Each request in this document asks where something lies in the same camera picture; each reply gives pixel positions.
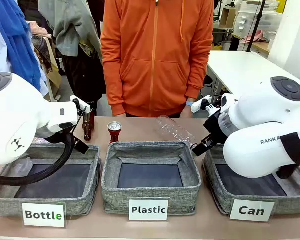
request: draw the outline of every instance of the hoodie drawstring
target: hoodie drawstring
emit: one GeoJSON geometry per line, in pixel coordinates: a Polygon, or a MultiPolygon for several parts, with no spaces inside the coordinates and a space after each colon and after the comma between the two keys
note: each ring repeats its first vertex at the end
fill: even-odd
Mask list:
{"type": "Polygon", "coordinates": [[[182,11],[181,11],[181,24],[180,24],[180,37],[181,37],[181,42],[184,39],[184,36],[182,35],[182,29],[183,29],[183,24],[184,24],[184,14],[185,14],[185,0],[182,0],[182,11]]]}

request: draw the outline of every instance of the black pants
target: black pants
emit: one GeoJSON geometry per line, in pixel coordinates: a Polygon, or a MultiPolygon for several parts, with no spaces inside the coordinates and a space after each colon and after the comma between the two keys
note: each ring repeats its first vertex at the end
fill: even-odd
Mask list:
{"type": "MultiPolygon", "coordinates": [[[[171,119],[179,119],[179,118],[180,118],[180,115],[181,115],[181,112],[180,112],[180,113],[173,114],[173,115],[170,115],[170,116],[168,116],[168,117],[171,118],[171,119]]],[[[129,113],[126,113],[126,116],[129,117],[129,118],[139,118],[139,116],[134,116],[134,115],[131,115],[131,114],[129,114],[129,113]]]]}
{"type": "Polygon", "coordinates": [[[79,47],[78,56],[62,56],[70,87],[78,98],[96,110],[98,100],[106,93],[103,66],[96,54],[89,57],[79,47]]]}

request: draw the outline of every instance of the gray jacket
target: gray jacket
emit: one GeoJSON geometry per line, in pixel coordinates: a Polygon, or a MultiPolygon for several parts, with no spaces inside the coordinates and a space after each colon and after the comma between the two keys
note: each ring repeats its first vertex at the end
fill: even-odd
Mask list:
{"type": "Polygon", "coordinates": [[[56,47],[63,55],[77,57],[79,42],[84,40],[101,56],[101,42],[87,0],[39,0],[38,10],[53,29],[56,47]]]}

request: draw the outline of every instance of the zipper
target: zipper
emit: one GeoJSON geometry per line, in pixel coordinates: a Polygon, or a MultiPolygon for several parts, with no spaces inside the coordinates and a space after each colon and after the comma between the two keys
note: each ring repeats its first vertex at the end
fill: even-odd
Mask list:
{"type": "Polygon", "coordinates": [[[155,0],[153,45],[152,45],[152,60],[151,60],[150,103],[149,103],[150,111],[152,110],[152,99],[154,94],[154,81],[155,81],[155,60],[156,60],[157,32],[158,32],[158,5],[159,5],[159,0],[155,0]]]}

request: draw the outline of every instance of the orange hoodie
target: orange hoodie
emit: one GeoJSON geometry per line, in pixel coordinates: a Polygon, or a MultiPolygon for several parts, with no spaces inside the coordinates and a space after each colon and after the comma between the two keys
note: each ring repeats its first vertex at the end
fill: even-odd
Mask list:
{"type": "Polygon", "coordinates": [[[198,97],[213,41],[214,0],[105,0],[101,36],[113,115],[182,112],[198,97]]]}

